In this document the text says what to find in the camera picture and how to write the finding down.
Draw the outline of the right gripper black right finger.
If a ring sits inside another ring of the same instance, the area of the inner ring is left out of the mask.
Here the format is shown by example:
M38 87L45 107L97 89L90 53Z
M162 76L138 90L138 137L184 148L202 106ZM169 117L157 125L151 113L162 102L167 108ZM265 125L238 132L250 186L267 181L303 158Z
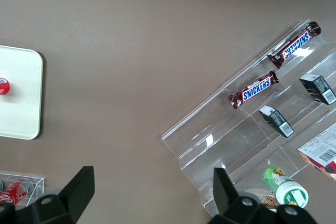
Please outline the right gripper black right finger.
M225 169L215 168L213 195L219 214L210 223L275 223L276 214L252 193L237 191Z

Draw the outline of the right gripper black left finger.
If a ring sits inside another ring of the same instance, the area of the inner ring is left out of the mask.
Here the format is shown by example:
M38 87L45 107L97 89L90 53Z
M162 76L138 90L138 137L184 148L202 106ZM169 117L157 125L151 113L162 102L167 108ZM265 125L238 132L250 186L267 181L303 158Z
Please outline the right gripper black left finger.
M84 166L57 195L44 195L15 213L16 223L77 223L95 194L94 168Z

